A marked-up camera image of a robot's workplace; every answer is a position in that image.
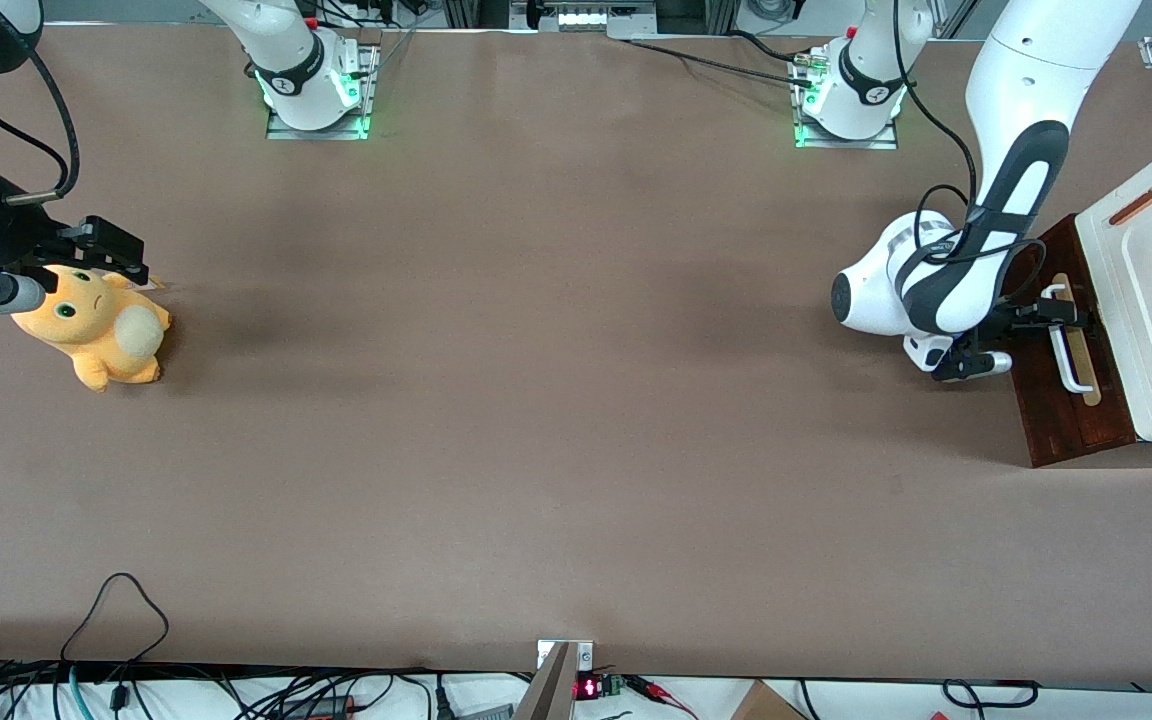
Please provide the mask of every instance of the white handle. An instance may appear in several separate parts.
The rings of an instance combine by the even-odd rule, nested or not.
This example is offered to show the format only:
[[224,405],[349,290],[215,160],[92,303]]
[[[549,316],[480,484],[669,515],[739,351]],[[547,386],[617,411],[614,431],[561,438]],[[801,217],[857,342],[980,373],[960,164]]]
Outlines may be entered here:
[[[1064,285],[1052,283],[1043,288],[1041,295],[1046,300],[1054,300],[1059,290],[1064,290]],[[1052,338],[1052,354],[1056,355],[1056,370],[1060,370],[1060,384],[1069,392],[1073,392],[1074,395],[1087,395],[1091,392],[1096,392],[1093,386],[1085,386],[1085,384],[1078,382],[1078,378],[1074,377],[1074,365],[1070,365],[1069,361],[1069,347],[1064,344],[1064,332],[1059,325],[1047,328],[1047,336]]]

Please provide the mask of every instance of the yellow plush toy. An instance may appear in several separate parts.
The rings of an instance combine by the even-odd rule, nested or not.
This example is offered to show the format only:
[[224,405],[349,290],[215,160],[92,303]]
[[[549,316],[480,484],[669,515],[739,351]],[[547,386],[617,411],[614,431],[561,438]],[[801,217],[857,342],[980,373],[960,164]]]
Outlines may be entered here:
[[153,382],[159,379],[154,354],[172,314],[128,290],[132,281],[109,273],[47,265],[56,274],[56,291],[36,310],[12,316],[20,327],[74,361],[74,373],[96,392],[109,379]]

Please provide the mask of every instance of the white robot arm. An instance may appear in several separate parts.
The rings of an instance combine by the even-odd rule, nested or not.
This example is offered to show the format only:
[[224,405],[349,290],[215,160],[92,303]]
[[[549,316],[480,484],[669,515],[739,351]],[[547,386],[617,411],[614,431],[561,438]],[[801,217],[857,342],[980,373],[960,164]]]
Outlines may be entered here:
[[274,113],[301,131],[323,129],[362,101],[358,43],[306,26],[296,0],[200,0],[242,41]]
[[1005,353],[972,347],[973,334],[1005,305],[1007,266],[1056,181],[1087,88],[1139,3],[1007,5],[968,82],[982,183],[963,228],[929,210],[888,225],[864,258],[835,278],[831,304],[839,323],[904,336],[910,361],[941,381],[1011,367]]
[[827,76],[803,111],[820,127],[847,141],[877,136],[896,113],[904,90],[896,44],[892,36],[892,15],[900,13],[896,37],[905,69],[923,52],[932,37],[932,8],[929,0],[867,0],[865,14],[855,33],[836,37],[824,46],[828,59]]

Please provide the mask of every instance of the red wire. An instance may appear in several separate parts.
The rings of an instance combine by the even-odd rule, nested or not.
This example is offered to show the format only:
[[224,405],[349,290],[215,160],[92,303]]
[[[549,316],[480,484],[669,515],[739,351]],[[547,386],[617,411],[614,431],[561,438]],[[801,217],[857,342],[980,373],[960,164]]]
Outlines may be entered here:
[[673,697],[672,694],[667,691],[667,689],[664,689],[660,685],[652,683],[647,685],[647,691],[652,694],[652,696],[655,697],[659,702],[662,702],[664,705],[668,705],[669,707],[674,707],[675,710],[684,711],[688,715],[691,715],[691,720],[700,720],[700,718],[697,717],[695,712],[691,711],[690,707],[684,705],[684,703],[679,700],[679,698]]
[[684,705],[684,703],[677,702],[676,698],[669,697],[668,700],[666,700],[666,705],[684,711],[688,715],[691,715],[691,720],[700,720],[700,718],[696,717],[695,712],[692,712],[690,707]]

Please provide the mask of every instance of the table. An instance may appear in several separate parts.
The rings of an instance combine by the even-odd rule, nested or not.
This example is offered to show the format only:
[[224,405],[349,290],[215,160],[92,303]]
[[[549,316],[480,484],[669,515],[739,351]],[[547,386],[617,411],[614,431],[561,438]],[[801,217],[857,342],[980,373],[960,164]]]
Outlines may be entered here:
[[[916,73],[961,131],[977,50]],[[420,33],[371,141],[266,142],[223,28],[41,53],[83,152],[52,213],[145,238],[179,326],[162,381],[99,396],[0,318],[0,655],[54,657],[131,570],[159,660],[516,670],[574,637],[652,673],[1152,680],[1152,470],[1024,469],[1006,378],[938,386],[829,313],[963,181],[914,109],[900,151],[795,150],[772,83]],[[60,142],[26,70],[0,114]],[[1036,228],[1151,159],[1124,46]],[[1,134],[0,172],[52,180]],[[120,588],[74,653],[154,632]]]

